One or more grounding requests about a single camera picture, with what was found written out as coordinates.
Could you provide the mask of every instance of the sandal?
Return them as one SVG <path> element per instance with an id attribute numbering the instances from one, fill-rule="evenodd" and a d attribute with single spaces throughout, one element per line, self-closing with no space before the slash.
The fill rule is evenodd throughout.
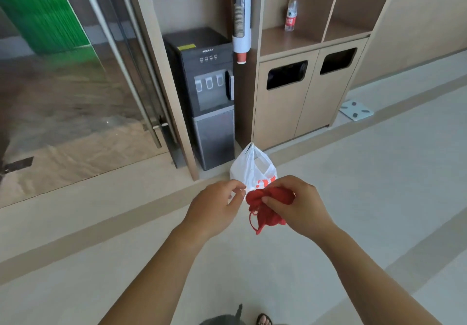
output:
<path id="1" fill-rule="evenodd" d="M 269 320 L 269 325 L 273 325 L 271 318 L 267 316 L 265 313 L 261 313 L 260 315 L 258 315 L 258 318 L 256 318 L 256 325 L 260 325 L 260 320 L 262 316 L 265 316 L 266 319 Z"/>

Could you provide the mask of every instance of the water dispenser handle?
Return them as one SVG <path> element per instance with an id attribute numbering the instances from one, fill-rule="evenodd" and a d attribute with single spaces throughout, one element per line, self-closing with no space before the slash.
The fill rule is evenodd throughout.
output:
<path id="1" fill-rule="evenodd" d="M 234 100 L 234 74 L 230 69 L 227 70 L 226 74 L 230 77 L 230 78 L 227 78 L 228 80 L 225 80 L 225 82 L 229 83 L 227 96 L 229 100 L 233 101 Z"/>

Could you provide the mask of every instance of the bottle label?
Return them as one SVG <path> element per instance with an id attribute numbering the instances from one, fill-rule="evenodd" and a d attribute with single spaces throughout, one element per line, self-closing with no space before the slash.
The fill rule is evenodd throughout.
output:
<path id="1" fill-rule="evenodd" d="M 287 19 L 285 20 L 285 25 L 286 26 L 295 26 L 295 19 L 296 19 L 296 16 L 294 17 L 287 17 Z"/>

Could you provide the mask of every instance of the water bottle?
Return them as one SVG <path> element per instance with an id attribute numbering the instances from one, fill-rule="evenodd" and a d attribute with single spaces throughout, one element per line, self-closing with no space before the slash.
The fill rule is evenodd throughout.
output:
<path id="1" fill-rule="evenodd" d="M 295 27 L 297 8 L 298 0 L 289 0 L 289 6 L 287 7 L 287 19 L 285 20 L 285 31 L 293 31 Z"/>

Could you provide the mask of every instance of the beige floor stripe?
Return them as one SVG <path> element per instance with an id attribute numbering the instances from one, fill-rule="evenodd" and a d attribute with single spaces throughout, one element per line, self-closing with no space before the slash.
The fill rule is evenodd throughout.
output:
<path id="1" fill-rule="evenodd" d="M 414 294 L 467 249 L 465 226 L 467 226 L 467 208 L 390 264 L 386 272 L 407 292 Z M 313 325 L 331 324 L 362 324 L 349 298 L 341 301 L 313 323 Z"/>
<path id="2" fill-rule="evenodd" d="M 464 75 L 381 109 L 374 116 L 363 121 L 336 127 L 318 136 L 274 152 L 270 157 L 276 166 L 280 166 L 466 85 L 467 75 Z M 0 262 L 0 285 L 182 208 L 190 204 L 195 195 L 208 184 L 226 179 L 228 179 L 227 173 L 201 181 L 193 186 Z"/>

